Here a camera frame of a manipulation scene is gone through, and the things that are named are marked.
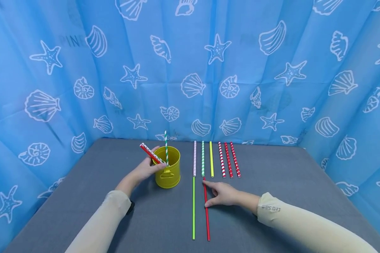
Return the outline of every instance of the right hand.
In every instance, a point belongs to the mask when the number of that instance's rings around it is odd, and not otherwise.
[[[229,184],[223,182],[213,183],[205,180],[203,180],[203,184],[210,187],[215,196],[205,203],[205,207],[212,207],[214,205],[236,205],[239,191]]]

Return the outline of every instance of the yellow straw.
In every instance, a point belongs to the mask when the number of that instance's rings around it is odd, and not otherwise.
[[[213,144],[210,141],[210,164],[211,164],[211,177],[214,177],[214,162],[213,162]]]

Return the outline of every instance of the gray table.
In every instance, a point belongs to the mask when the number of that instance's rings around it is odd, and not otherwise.
[[[5,253],[63,253],[104,200],[105,195],[145,157],[142,141],[99,139],[33,216]],[[146,141],[149,147],[163,145]],[[135,211],[120,223],[108,252],[309,252],[290,238],[260,224],[240,207],[209,208],[211,241],[207,242],[198,143],[196,240],[192,240],[193,143],[171,142],[181,152],[181,181],[161,189],[155,178],[133,193]],[[206,178],[312,211],[353,231],[380,253],[380,236],[304,149],[235,145],[242,178],[223,179],[217,144],[213,144],[215,178]]]

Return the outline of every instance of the forearm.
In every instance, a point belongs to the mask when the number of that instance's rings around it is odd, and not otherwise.
[[[118,224],[130,206],[131,201],[124,192],[109,192],[65,253],[106,253]]]

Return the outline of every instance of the green and white striped straw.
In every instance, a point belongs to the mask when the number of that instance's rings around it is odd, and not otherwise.
[[[167,155],[167,135],[165,131],[166,166],[169,166],[169,156]]]
[[[204,141],[201,142],[201,177],[204,177]]]

